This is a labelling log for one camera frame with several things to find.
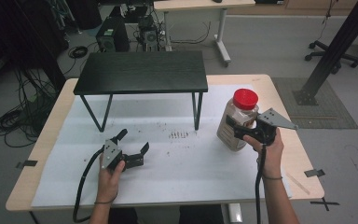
black metal leg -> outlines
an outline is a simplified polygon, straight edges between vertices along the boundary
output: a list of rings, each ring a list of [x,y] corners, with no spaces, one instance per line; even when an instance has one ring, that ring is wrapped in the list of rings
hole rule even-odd
[[[307,105],[314,101],[316,93],[322,87],[334,66],[336,66],[341,56],[347,51],[348,47],[357,36],[358,1],[303,88],[300,91],[294,92],[298,105]]]
[[[34,213],[31,211],[30,215],[32,217],[32,220],[34,221],[34,224],[39,224],[39,221],[37,220],[36,216],[34,215]]]
[[[103,133],[103,131],[104,131],[104,127],[105,127],[106,121],[107,121],[107,116],[109,115],[110,105],[112,104],[112,97],[113,97],[113,94],[110,94],[109,101],[107,103],[107,107],[106,107],[106,111],[105,111],[105,115],[103,117],[103,126],[101,127],[100,123],[95,118],[94,113],[92,113],[91,107],[90,107],[89,103],[87,102],[86,98],[84,97],[84,95],[80,95],[81,100],[83,101],[84,105],[86,106],[87,110],[89,111],[89,114],[91,115],[92,120],[94,120],[95,125],[97,125],[97,128],[100,131],[100,133]]]
[[[191,92],[191,97],[193,99],[193,114],[194,114],[194,128],[195,130],[199,129],[200,126],[200,115],[201,115],[201,106],[202,106],[202,92],[199,92],[199,103],[196,107],[196,93]]]

office chair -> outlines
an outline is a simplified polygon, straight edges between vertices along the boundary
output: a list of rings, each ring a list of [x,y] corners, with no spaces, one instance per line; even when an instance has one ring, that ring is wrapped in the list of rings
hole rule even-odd
[[[310,43],[309,48],[310,49],[315,49],[316,46],[318,46],[319,48],[321,48],[323,50],[328,49],[328,46],[325,45],[324,43],[320,42],[319,40],[316,40],[315,42]],[[313,56],[324,56],[324,51],[312,52],[311,54],[305,56],[305,61],[307,61],[307,62],[310,61]],[[353,61],[353,63],[351,64],[352,68],[354,68],[354,67],[356,67],[358,65],[358,57],[351,56],[349,54],[343,54],[341,56],[341,58]],[[336,74],[340,68],[341,68],[341,62],[338,61],[337,64],[331,70],[331,74]]]

desk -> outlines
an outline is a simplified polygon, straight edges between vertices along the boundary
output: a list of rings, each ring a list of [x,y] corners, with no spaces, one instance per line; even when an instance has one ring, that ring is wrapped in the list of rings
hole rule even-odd
[[[208,91],[200,51],[91,53],[74,93],[84,105],[100,132],[103,132],[114,94],[191,92],[195,130],[200,124],[202,94]],[[199,94],[196,107],[195,92]],[[100,126],[85,95],[109,95]]]
[[[225,28],[227,9],[230,7],[248,7],[254,5],[254,0],[223,0],[222,3],[215,3],[213,0],[172,0],[155,2],[154,9],[164,13],[167,51],[172,50],[169,23],[171,20],[174,20],[174,17],[176,17],[179,21],[194,22],[202,20],[200,18],[200,12],[220,11],[220,15],[217,16],[219,20],[219,31],[214,38],[216,39],[217,47],[223,56],[226,66],[228,66],[231,59],[225,45],[223,44],[223,32]],[[202,18],[206,18],[204,20],[211,21],[213,17],[214,14],[210,13]]]
[[[260,102],[270,105],[283,116],[289,118],[275,87],[267,75],[224,75],[207,76],[208,84],[251,84],[259,96]],[[29,160],[37,161],[35,167],[24,167],[19,180],[7,200],[9,211],[33,211],[46,208],[31,206],[40,177],[50,151],[55,145],[62,124],[75,99],[73,94],[77,79],[67,80],[64,88],[40,134]],[[306,177],[304,171],[313,169],[310,160],[301,145],[296,131],[282,129],[282,140],[285,150],[282,155],[282,166],[285,169],[292,191],[292,200],[320,199],[324,190],[317,176]]]

red lid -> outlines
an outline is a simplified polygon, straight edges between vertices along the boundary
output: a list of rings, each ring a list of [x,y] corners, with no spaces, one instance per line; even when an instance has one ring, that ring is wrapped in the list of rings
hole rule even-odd
[[[253,110],[257,104],[258,96],[254,91],[238,89],[234,92],[232,102],[241,110]]]

jar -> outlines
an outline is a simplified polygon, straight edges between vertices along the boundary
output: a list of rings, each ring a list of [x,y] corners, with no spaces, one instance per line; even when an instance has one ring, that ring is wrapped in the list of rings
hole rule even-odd
[[[253,128],[258,115],[258,96],[254,91],[238,89],[234,96],[227,102],[225,112],[220,120],[217,136],[229,149],[239,151],[245,147],[246,142],[234,137],[234,129],[226,124],[227,116],[235,120],[236,124],[246,128]]]

